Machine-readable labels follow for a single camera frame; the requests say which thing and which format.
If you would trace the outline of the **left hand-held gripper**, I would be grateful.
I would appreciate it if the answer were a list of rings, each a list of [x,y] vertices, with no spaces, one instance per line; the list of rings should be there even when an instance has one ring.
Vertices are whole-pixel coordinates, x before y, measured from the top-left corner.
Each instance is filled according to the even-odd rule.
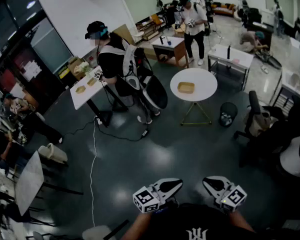
[[[164,206],[183,186],[183,180],[162,178],[148,187],[143,186],[133,197],[133,202],[141,213],[151,213]]]

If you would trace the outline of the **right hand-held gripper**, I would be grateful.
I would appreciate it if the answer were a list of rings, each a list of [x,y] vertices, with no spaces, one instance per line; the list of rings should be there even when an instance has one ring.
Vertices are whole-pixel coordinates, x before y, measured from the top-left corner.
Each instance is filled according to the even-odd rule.
[[[235,185],[224,176],[205,177],[202,184],[216,199],[216,204],[227,212],[234,212],[248,196],[241,186]]]

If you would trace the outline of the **person's right forearm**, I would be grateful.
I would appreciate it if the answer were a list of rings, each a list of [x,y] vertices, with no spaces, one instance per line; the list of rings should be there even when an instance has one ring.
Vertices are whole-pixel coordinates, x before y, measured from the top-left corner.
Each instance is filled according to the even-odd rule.
[[[246,219],[241,215],[241,213],[238,210],[234,212],[229,212],[228,218],[233,226],[255,233],[255,230],[250,226],[250,224],[246,221]]]

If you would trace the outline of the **person's left forearm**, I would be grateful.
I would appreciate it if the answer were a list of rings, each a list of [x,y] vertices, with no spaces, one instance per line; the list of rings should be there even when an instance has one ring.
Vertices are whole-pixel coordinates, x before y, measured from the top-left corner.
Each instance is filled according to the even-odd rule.
[[[147,231],[152,214],[152,212],[140,213],[120,240],[139,240]]]

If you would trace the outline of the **person's black t-shirt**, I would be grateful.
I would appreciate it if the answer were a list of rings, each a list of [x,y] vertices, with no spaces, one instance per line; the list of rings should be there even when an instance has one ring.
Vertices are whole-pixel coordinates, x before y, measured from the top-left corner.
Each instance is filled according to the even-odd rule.
[[[256,232],[232,225],[228,213],[189,203],[152,212],[149,227],[139,240],[262,240]]]

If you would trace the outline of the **crumpled clear plastic bottle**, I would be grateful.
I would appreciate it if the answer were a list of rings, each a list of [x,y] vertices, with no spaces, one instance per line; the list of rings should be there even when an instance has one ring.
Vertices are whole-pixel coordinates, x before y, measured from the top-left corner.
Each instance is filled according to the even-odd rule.
[[[231,115],[228,115],[225,112],[222,112],[220,119],[224,124],[231,124],[233,122]]]

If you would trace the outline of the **beige bag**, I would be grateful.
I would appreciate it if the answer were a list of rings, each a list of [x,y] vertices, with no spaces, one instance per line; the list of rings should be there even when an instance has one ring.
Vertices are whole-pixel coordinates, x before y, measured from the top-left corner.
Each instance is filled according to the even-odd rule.
[[[279,119],[271,116],[270,112],[261,108],[260,114],[255,114],[251,108],[243,120],[245,124],[245,133],[252,137],[258,137],[261,133],[267,131]]]

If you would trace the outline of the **black mesh waste bin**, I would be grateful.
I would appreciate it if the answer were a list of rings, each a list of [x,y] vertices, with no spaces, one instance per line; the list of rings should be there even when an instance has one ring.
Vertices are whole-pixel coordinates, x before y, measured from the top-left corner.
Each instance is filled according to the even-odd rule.
[[[220,107],[219,124],[225,128],[230,127],[232,123],[225,124],[221,121],[222,112],[225,112],[226,114],[231,115],[232,123],[233,123],[238,114],[237,106],[231,102],[225,102]]]

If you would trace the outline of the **white black office chair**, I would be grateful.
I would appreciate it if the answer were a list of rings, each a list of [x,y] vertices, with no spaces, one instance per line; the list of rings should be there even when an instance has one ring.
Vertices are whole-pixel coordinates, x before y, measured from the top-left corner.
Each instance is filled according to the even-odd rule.
[[[283,173],[300,178],[300,124],[278,121],[251,138],[239,164],[243,167],[258,159],[274,162]]]

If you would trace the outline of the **light grey chair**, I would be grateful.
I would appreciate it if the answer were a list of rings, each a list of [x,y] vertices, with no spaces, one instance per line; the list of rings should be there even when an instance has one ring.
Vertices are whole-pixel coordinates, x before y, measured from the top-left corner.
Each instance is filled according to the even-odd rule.
[[[116,234],[123,229],[129,220],[126,219],[124,222],[119,224],[116,228],[110,229],[107,225],[98,225],[89,229],[86,229],[82,233],[83,240],[117,240]]]

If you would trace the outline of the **round white table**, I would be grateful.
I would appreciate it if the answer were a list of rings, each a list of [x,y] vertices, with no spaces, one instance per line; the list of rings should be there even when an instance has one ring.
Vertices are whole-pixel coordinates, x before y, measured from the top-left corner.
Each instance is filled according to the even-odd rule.
[[[194,83],[195,88],[192,94],[180,93],[178,91],[178,84],[180,82]],[[211,125],[212,120],[205,112],[200,102],[205,101],[212,97],[218,87],[216,77],[208,70],[202,68],[187,68],[176,73],[170,81],[170,90],[182,101],[189,102],[190,107],[185,116],[180,122],[181,126],[185,125]],[[186,122],[187,117],[190,115],[193,108],[198,108],[205,118],[203,122]]]

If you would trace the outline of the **cream plastic chair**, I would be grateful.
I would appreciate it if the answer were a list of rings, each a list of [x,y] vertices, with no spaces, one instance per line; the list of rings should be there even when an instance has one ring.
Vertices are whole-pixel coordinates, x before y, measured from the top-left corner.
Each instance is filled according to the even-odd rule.
[[[56,163],[64,165],[68,163],[67,154],[52,143],[49,143],[47,146],[40,146],[38,149],[38,153],[42,157],[45,157],[48,160],[53,160]]]

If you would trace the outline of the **white rectangular table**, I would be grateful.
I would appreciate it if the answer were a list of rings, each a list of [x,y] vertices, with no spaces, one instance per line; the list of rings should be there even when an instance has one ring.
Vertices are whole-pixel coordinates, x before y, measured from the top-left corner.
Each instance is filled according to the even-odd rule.
[[[102,121],[102,124],[107,128],[110,124],[110,120],[111,120],[113,113],[109,110],[104,110],[104,111],[99,110],[98,107],[92,101],[92,98],[99,91],[102,91],[103,88],[106,87],[107,85],[98,80],[93,86],[87,85],[87,82],[91,78],[94,78],[94,73],[98,69],[101,70],[101,67],[97,66],[88,75],[86,75],[84,78],[82,78],[77,83],[75,83],[74,86],[70,89],[70,94],[71,94],[74,108],[76,110],[81,108],[83,105],[87,104],[91,108],[91,110],[94,112],[94,114]],[[86,90],[83,93],[77,94],[76,89],[80,86],[85,86]]]

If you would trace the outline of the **white sink cabinet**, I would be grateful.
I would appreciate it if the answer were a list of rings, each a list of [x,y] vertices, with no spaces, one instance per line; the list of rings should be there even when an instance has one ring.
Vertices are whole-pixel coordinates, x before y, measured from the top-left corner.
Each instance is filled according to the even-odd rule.
[[[300,99],[300,75],[286,68],[282,68],[281,75],[275,86],[269,104],[283,109],[288,113],[292,106]]]

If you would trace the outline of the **grey marble table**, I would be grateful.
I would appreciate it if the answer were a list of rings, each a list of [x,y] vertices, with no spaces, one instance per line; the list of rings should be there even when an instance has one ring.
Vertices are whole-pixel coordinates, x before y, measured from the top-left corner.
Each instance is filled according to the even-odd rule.
[[[56,186],[45,182],[40,155],[38,151],[35,151],[22,170],[22,173],[19,176],[14,188],[15,203],[21,216],[23,216],[30,208],[33,200],[42,189],[42,187],[46,187],[59,192],[64,192],[67,194],[80,196],[84,195],[83,192],[71,190],[65,187]]]

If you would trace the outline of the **white flower bouquet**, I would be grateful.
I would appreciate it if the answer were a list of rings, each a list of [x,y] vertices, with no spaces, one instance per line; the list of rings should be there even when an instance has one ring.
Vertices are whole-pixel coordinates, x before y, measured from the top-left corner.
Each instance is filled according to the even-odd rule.
[[[92,71],[92,68],[90,67],[89,63],[84,61],[82,63],[80,63],[79,65],[76,65],[74,68],[74,72],[76,74],[79,73],[89,73]]]

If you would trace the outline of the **cardboard box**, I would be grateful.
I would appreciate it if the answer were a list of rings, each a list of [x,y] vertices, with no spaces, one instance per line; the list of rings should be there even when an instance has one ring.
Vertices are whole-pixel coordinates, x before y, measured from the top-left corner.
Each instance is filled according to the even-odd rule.
[[[73,76],[80,81],[82,78],[84,78],[86,76],[86,73],[75,73],[74,69],[77,65],[79,65],[80,63],[85,62],[83,59],[78,58],[78,57],[72,57],[69,61],[68,61],[68,69],[71,71],[71,73],[73,74]]]

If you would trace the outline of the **low wooden table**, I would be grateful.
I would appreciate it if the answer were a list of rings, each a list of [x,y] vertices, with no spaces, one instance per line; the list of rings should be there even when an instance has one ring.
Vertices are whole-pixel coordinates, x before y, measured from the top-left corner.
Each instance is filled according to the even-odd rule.
[[[181,25],[173,24],[174,27],[174,37],[183,38],[186,30],[186,25],[183,23]]]

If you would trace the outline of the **wooden shelf rack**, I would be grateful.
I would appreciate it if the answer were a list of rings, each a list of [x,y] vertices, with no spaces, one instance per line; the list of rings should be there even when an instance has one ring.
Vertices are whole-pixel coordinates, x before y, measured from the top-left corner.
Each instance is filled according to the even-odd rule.
[[[149,41],[159,34],[156,23],[153,20],[136,24],[137,30],[142,34],[142,39]]]

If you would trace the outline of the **wooden board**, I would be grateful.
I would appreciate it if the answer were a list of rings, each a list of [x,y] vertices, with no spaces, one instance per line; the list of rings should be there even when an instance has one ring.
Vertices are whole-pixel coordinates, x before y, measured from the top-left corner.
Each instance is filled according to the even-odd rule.
[[[125,39],[129,44],[134,45],[134,46],[136,45],[126,24],[121,25],[120,27],[116,28],[112,32],[117,34],[121,38]]]

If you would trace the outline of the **yellow wooden chair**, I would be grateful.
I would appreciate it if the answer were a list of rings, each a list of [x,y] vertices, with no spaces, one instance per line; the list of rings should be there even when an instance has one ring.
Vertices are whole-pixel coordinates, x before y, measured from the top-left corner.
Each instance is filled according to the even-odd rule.
[[[159,30],[160,28],[162,28],[165,25],[165,21],[163,19],[161,19],[156,13],[151,15],[149,18],[154,23],[155,28],[157,30]]]

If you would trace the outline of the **orange sofa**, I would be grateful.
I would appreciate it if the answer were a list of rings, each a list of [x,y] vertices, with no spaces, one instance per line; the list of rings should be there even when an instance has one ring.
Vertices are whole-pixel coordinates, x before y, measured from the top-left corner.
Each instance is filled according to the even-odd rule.
[[[233,3],[213,2],[211,5],[215,15],[223,15],[233,17],[237,7]]]

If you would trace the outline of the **white table black frame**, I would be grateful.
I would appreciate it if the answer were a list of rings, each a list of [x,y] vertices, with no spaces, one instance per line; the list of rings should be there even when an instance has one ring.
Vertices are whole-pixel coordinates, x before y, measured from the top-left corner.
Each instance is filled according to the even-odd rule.
[[[246,87],[249,71],[254,56],[230,47],[230,59],[227,59],[228,46],[216,44],[216,52],[207,54],[208,71],[214,75],[221,75],[240,85],[243,91]],[[239,63],[234,63],[234,59],[239,59]]]

